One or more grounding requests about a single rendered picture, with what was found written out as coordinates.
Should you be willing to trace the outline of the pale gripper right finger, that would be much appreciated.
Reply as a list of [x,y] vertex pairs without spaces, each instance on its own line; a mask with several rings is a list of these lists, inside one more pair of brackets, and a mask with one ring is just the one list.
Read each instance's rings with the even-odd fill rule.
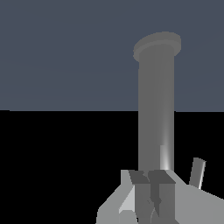
[[187,185],[170,170],[149,171],[151,224],[224,224],[224,199]]

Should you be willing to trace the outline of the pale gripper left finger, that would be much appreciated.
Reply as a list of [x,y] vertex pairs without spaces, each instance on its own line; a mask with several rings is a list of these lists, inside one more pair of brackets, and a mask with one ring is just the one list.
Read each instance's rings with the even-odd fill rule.
[[147,172],[122,170],[121,184],[100,206],[96,224],[152,224],[152,216]]

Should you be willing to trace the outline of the grey cylindrical faucet column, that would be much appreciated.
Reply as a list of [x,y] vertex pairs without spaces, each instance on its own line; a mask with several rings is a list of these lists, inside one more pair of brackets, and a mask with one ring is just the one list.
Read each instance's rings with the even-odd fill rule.
[[134,46],[138,68],[138,169],[174,168],[174,57],[181,37],[168,31]]

